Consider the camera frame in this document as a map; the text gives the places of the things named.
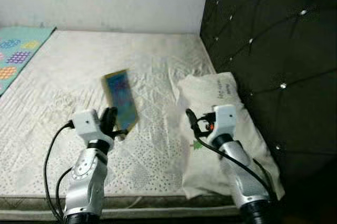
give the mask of cable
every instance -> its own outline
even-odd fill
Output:
[[[267,183],[268,183],[268,187],[270,188],[270,190],[272,191],[272,201],[277,202],[277,195],[276,193],[273,191],[273,184],[272,184],[272,180],[268,175],[268,172],[266,171],[266,169],[262,166],[262,164],[260,164],[256,159],[253,158],[253,161],[256,163],[256,165],[262,170]]]
[[[60,197],[59,197],[59,190],[60,190],[60,184],[61,184],[61,181],[62,179],[65,177],[65,175],[67,175],[72,169],[69,168],[68,170],[66,170],[61,176],[60,178],[58,179],[57,181],[57,184],[56,184],[56,189],[55,189],[55,192],[56,192],[56,206],[57,206],[57,209],[58,209],[58,213],[60,215],[60,217],[63,219],[63,210],[62,210],[62,207],[61,207],[61,202],[60,202]]]
[[[48,181],[47,181],[47,164],[48,164],[48,159],[49,159],[49,156],[51,154],[51,151],[52,151],[52,147],[54,145],[54,142],[56,140],[56,137],[60,134],[60,132],[65,129],[65,128],[74,128],[74,124],[72,121],[69,121],[67,124],[65,124],[64,126],[62,126],[55,134],[55,136],[53,137],[52,139],[52,142],[49,146],[49,149],[48,149],[48,152],[47,152],[47,155],[46,155],[46,158],[44,160],[44,164],[43,164],[43,182],[44,182],[44,190],[45,190],[45,193],[46,193],[46,198],[47,198],[47,202],[48,202],[48,205],[53,213],[53,215],[55,216],[55,218],[62,223],[62,218],[60,217],[60,215],[57,213],[55,207],[53,206],[53,203],[52,203],[52,200],[51,200],[51,197],[49,195],[49,188],[48,188]]]

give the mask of colorful mat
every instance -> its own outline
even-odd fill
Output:
[[[53,28],[0,29],[0,96],[50,37]]]

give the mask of white wall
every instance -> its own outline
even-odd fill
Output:
[[[0,0],[0,26],[199,33],[205,0]]]

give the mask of tufted headboard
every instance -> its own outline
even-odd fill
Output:
[[[206,0],[201,38],[281,169],[286,191],[335,160],[337,0]]]

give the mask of quilted fabric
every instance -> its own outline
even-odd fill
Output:
[[[337,0],[206,0],[201,38],[216,71],[233,73],[286,191],[336,160],[336,16]]]
[[[45,197],[42,167],[50,141],[77,110],[107,106],[100,78],[129,69],[140,121],[108,154],[106,196],[182,195],[176,83],[214,73],[196,35],[56,31],[0,99],[2,197]],[[51,153],[51,194],[85,148],[63,131]],[[65,195],[67,179],[61,185]]]

